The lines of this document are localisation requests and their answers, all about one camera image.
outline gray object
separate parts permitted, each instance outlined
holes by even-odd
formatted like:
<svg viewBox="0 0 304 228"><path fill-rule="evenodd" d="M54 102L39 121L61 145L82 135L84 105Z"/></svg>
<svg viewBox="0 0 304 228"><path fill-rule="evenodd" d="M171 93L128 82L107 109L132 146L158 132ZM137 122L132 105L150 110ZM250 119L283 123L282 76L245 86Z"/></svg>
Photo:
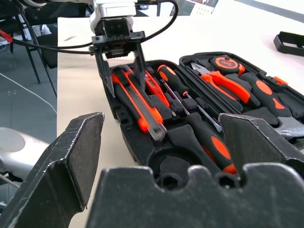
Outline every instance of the gray object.
<svg viewBox="0 0 304 228"><path fill-rule="evenodd" d="M304 125L293 117L278 117L278 119L281 125L275 130L287 140L304 136Z"/></svg>
<svg viewBox="0 0 304 228"><path fill-rule="evenodd" d="M0 172L25 179L48 144L10 128L0 128Z"/></svg>

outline pliers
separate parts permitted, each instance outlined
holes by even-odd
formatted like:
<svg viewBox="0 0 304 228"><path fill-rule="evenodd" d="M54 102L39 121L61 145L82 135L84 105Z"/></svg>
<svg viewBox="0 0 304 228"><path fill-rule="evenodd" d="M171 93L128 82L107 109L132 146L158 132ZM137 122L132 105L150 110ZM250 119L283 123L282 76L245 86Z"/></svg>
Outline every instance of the pliers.
<svg viewBox="0 0 304 228"><path fill-rule="evenodd" d="M231 79L223 76L219 71L209 71L205 67L196 63L191 63L191 66L193 69L201 73L201 79L209 83L209 85L216 92L225 95L225 97L230 100L240 111L242 110L242 105L234 97L222 90L219 86L225 87L233 92L245 104L248 104L252 107L259 107L261 105L259 100L250 91L235 81L232 81Z"/></svg>

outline orange tape measure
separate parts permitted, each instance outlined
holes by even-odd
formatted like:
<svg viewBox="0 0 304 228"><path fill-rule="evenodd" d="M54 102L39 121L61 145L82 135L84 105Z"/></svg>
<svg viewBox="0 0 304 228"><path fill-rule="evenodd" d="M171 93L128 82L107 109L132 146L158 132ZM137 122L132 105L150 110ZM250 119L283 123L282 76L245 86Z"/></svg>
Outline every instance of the orange tape measure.
<svg viewBox="0 0 304 228"><path fill-rule="evenodd" d="M219 70L223 75L241 75L245 72L245 68L242 64L238 63L227 55L214 57L211 60L211 63L215 70Z"/></svg>

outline screwdriver shaft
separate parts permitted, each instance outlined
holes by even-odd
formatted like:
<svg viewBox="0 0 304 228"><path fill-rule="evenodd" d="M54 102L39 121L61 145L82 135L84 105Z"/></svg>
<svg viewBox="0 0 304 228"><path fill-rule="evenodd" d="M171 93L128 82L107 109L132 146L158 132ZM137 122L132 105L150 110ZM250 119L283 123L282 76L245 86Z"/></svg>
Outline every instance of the screwdriver shaft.
<svg viewBox="0 0 304 228"><path fill-rule="evenodd" d="M186 94L186 97L193 99L188 93ZM209 119L211 123L215 126L217 131L221 132L223 130L222 127L214 119L212 119L211 116L209 116L208 113L200 105L198 105L198 107L199 110L204 114L204 116L207 117L207 119Z"/></svg>
<svg viewBox="0 0 304 228"><path fill-rule="evenodd" d="M181 104L182 108L184 109L185 113L187 115L189 115L190 113L188 112L188 110L185 108L185 106L181 103L181 101L179 100L179 98L175 95L175 93L171 90L171 88L168 86L168 84L162 79L161 80L163 82L163 85L166 87L166 89L169 91L169 93L174 97L174 99L178 100L179 103Z"/></svg>

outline white table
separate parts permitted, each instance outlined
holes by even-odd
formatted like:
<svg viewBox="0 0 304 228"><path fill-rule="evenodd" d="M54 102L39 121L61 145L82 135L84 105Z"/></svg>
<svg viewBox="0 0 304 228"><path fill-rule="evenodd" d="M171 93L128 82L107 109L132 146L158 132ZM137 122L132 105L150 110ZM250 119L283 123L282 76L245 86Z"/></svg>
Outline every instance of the white table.
<svg viewBox="0 0 304 228"><path fill-rule="evenodd" d="M204 18L180 17L167 31L143 43L146 60L166 59L178 64L179 58L198 52L227 51L239 55L268 72L289 82L304 93L304 58L277 52L273 39L280 31L301 34L304 24L241 3L217 9ZM134 18L134 31L146 35L165 25L169 18ZM59 19L59 46L88 43L93 33L88 19ZM132 62L133 55L111 59L111 66ZM92 196L104 167L133 166L123 141L119 123L113 118L95 58L86 55L58 54L57 134L69 121L80 115L104 112L102 145ZM77 214L70 227L83 228L88 210Z"/></svg>

